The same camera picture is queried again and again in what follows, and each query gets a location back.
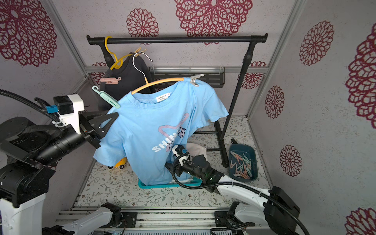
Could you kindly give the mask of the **mint green clothespin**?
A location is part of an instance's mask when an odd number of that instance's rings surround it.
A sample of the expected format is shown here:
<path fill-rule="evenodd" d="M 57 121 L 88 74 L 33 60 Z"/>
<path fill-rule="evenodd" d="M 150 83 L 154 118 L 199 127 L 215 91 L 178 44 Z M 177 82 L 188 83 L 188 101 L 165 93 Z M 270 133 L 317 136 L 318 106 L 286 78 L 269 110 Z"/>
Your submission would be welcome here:
<path fill-rule="evenodd" d="M 105 91 L 101 91 L 98 86 L 92 86 L 92 90 L 97 93 L 105 102 L 110 104 L 111 106 L 119 109 L 121 108 L 120 104 L 116 99 L 114 99 L 112 96 L 110 96 Z"/>

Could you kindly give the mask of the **pink clothespin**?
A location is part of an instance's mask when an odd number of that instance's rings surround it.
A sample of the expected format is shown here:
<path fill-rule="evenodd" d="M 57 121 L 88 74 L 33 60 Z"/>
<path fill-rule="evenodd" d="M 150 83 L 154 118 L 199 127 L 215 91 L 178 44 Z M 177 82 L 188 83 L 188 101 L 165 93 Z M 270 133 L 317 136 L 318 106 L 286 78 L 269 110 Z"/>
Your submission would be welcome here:
<path fill-rule="evenodd" d="M 109 84 L 109 85 L 117 85 L 121 81 L 121 77 L 107 77 L 101 78 L 100 83 Z"/>

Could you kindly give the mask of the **light blue garment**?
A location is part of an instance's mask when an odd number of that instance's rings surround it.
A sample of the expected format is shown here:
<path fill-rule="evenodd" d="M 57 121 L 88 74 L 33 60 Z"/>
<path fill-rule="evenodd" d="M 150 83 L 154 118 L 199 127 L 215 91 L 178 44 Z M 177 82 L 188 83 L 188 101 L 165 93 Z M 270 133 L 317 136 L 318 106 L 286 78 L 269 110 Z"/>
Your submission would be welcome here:
<path fill-rule="evenodd" d="M 197 129 L 228 115 L 214 88 L 189 78 L 153 94 L 129 93 L 119 104 L 110 110 L 118 117 L 94 159 L 115 166 L 126 158 L 136 176 L 152 186 L 172 181 L 165 164 L 174 161 L 174 146 L 185 146 Z"/>

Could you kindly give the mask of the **dark grey t-shirt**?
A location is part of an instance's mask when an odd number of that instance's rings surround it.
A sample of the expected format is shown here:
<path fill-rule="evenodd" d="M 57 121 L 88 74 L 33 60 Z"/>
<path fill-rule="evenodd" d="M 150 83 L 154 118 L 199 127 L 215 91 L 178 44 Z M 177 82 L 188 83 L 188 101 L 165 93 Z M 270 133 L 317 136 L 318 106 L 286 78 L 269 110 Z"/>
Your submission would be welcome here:
<path fill-rule="evenodd" d="M 152 82 L 151 73 L 141 56 L 128 57 L 120 69 L 108 69 L 105 78 L 121 78 L 118 84 L 100 84 L 100 90 L 105 91 L 119 101 L 129 92 L 144 86 L 145 78 Z"/>

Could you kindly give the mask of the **yellow plastic hanger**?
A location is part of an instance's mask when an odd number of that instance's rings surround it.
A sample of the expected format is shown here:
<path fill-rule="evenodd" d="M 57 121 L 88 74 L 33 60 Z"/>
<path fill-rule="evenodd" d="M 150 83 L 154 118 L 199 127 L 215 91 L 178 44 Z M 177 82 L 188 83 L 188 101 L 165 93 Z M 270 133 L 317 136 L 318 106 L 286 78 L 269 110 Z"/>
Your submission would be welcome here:
<path fill-rule="evenodd" d="M 114 52 L 110 51 L 109 48 L 108 48 L 108 40 L 111 39 L 111 38 L 112 38 L 111 36 L 107 36 L 104 40 L 104 45 L 105 45 L 106 51 L 110 54 L 111 58 L 114 59 L 114 62 L 112 63 L 112 65 L 110 67 L 110 70 L 120 69 L 122 67 L 125 59 L 132 56 L 133 54 L 129 53 L 129 54 L 126 54 L 123 57 L 117 57 L 117 55 Z"/>

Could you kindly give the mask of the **wooden hanger metal hook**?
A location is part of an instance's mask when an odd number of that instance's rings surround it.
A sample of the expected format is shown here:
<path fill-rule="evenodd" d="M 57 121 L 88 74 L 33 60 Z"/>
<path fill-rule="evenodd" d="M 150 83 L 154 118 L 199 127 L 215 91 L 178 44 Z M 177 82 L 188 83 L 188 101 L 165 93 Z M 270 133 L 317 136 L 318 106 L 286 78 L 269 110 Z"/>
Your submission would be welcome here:
<path fill-rule="evenodd" d="M 166 75 L 152 75 L 151 78 L 153 79 L 152 81 L 149 81 L 146 77 L 146 74 L 141 70 L 139 69 L 136 64 L 135 64 L 135 58 L 136 56 L 138 55 L 144 55 L 147 57 L 147 59 L 149 61 L 153 61 L 147 54 L 145 54 L 144 52 L 136 52 L 133 54 L 133 57 L 132 57 L 132 65 L 133 67 L 138 71 L 140 72 L 144 79 L 145 79 L 145 84 L 135 90 L 133 90 L 131 92 L 132 95 L 146 89 L 146 88 L 149 88 L 149 87 L 152 87 L 152 86 L 155 86 L 155 85 L 158 85 L 158 84 L 162 84 L 162 83 L 172 83 L 172 82 L 179 82 L 179 81 L 184 81 L 185 79 L 183 77 L 166 77 Z"/>

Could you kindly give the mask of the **beige clothespin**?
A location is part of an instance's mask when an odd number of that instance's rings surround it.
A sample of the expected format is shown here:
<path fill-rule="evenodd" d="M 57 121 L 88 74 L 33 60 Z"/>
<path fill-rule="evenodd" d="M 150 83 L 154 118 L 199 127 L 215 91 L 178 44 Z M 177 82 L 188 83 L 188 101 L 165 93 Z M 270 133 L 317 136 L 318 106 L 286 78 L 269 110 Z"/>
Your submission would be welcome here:
<path fill-rule="evenodd" d="M 139 52 L 146 52 L 147 51 L 147 49 L 142 49 L 141 47 L 140 48 L 138 48 L 137 50 L 135 50 L 134 51 L 134 53 L 139 53 Z"/>

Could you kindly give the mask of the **grey clothespin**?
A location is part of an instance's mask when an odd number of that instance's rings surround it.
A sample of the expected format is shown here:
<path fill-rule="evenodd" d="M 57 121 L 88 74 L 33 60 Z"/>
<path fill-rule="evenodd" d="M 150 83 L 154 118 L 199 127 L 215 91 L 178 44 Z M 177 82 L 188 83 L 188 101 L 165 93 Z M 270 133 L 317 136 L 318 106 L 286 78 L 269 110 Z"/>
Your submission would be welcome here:
<path fill-rule="evenodd" d="M 198 74 L 198 75 L 190 76 L 191 84 L 193 84 L 194 86 L 198 87 L 199 85 L 196 83 L 196 81 L 198 79 L 204 77 L 204 76 L 205 76 L 204 74 Z"/>

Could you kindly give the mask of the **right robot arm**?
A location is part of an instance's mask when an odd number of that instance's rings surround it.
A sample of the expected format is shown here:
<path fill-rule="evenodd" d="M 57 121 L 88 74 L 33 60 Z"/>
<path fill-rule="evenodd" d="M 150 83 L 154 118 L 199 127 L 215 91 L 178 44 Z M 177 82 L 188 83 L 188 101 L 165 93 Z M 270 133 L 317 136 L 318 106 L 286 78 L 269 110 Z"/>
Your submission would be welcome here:
<path fill-rule="evenodd" d="M 203 155 L 191 157 L 183 153 L 165 167 L 173 180 L 185 189 L 206 189 L 235 199 L 226 216 L 218 219 L 216 230 L 260 225 L 268 226 L 277 235 L 295 235 L 297 228 L 305 235 L 309 233 L 299 220 L 300 208 L 279 187 L 260 189 L 236 181 L 212 168 Z"/>

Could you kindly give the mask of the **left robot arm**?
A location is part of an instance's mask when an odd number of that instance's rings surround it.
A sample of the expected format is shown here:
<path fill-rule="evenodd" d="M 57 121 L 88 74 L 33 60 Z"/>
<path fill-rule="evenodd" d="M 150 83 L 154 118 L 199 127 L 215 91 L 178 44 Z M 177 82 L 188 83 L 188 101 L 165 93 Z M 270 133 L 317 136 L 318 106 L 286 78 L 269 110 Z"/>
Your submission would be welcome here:
<path fill-rule="evenodd" d="M 88 112 L 78 116 L 78 129 L 36 125 L 15 117 L 1 125 L 1 152 L 13 159 L 1 169 L 1 219 L 4 235 L 87 235 L 102 226 L 122 224 L 120 207 L 103 204 L 67 225 L 42 226 L 43 204 L 53 166 L 84 143 L 95 148 L 118 114 Z"/>

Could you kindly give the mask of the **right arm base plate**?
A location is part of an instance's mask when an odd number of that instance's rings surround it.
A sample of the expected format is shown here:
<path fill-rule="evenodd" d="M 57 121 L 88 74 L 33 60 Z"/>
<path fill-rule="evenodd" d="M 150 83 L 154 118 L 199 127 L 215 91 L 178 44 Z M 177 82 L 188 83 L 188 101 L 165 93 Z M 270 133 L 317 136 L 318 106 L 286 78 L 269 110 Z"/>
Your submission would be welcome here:
<path fill-rule="evenodd" d="M 235 228 L 235 227 L 254 227 L 256 224 L 253 222 L 241 222 L 233 214 L 226 211 L 215 211 L 214 220 L 217 227 Z"/>

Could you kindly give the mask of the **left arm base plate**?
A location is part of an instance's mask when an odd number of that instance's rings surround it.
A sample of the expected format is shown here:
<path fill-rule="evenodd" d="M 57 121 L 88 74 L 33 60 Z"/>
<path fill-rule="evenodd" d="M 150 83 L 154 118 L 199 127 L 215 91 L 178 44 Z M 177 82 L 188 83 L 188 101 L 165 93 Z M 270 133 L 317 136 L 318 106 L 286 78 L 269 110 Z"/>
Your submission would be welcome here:
<path fill-rule="evenodd" d="M 117 212 L 110 222 L 100 228 L 134 228 L 137 221 L 137 212 Z"/>

